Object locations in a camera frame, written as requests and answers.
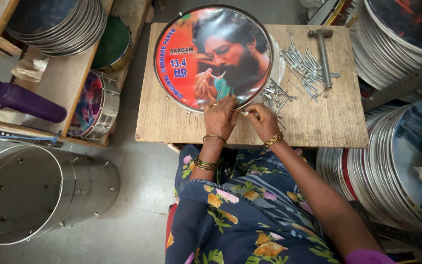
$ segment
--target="gold bangle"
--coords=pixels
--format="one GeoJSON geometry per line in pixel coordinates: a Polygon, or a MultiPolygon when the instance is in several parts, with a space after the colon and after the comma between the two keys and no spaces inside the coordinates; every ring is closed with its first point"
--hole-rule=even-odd
{"type": "Polygon", "coordinates": [[[218,136],[218,135],[206,135],[206,136],[203,137],[203,142],[204,142],[204,139],[207,138],[207,137],[215,137],[215,138],[221,139],[222,141],[224,141],[224,147],[227,146],[227,141],[223,137],[221,137],[221,136],[218,136]]]}
{"type": "Polygon", "coordinates": [[[196,157],[195,158],[195,166],[202,169],[202,170],[205,170],[205,171],[214,171],[215,169],[218,168],[219,163],[204,162],[200,158],[196,157]]]}
{"type": "Polygon", "coordinates": [[[272,136],[269,140],[263,143],[264,148],[270,147],[274,142],[283,139],[283,132],[279,132],[278,134],[272,136]]]}

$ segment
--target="green drum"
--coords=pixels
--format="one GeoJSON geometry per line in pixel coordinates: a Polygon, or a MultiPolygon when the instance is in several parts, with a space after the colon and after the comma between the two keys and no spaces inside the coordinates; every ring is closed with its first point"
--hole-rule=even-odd
{"type": "Polygon", "coordinates": [[[129,28],[119,17],[109,15],[91,68],[112,73],[123,69],[132,56],[133,45],[129,28]]]}

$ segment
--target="beard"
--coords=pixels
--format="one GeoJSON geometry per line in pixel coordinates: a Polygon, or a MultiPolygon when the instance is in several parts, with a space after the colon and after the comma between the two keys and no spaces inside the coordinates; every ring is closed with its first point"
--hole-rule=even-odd
{"type": "Polygon", "coordinates": [[[260,81],[258,70],[260,64],[250,53],[249,48],[244,45],[244,53],[241,55],[237,65],[220,66],[221,73],[226,71],[223,79],[227,85],[234,88],[235,94],[247,93],[250,88],[260,81]]]}

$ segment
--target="blue floral dress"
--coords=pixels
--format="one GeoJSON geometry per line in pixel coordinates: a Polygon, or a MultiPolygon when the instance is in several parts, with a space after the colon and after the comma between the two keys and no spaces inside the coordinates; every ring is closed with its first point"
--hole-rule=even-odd
{"type": "Polygon", "coordinates": [[[274,153],[239,150],[235,164],[220,163],[216,183],[188,181],[198,155],[194,145],[180,153],[166,263],[339,263],[274,153]]]}

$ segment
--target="concrete floor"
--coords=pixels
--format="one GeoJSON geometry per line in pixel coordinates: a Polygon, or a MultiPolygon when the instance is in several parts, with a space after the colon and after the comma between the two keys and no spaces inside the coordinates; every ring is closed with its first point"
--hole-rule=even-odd
{"type": "MultiPolygon", "coordinates": [[[[266,24],[304,24],[299,0],[166,0],[154,7],[153,22],[169,22],[179,12],[206,3],[226,3],[247,10],[266,24]]],[[[135,140],[139,98],[149,43],[144,26],[121,94],[115,134],[107,149],[65,144],[62,149],[87,152],[113,162],[120,171],[118,200],[104,215],[12,246],[0,246],[0,264],[163,263],[167,211],[174,203],[178,154],[161,143],[135,140]]],[[[15,143],[0,141],[0,151],[15,143]]]]}

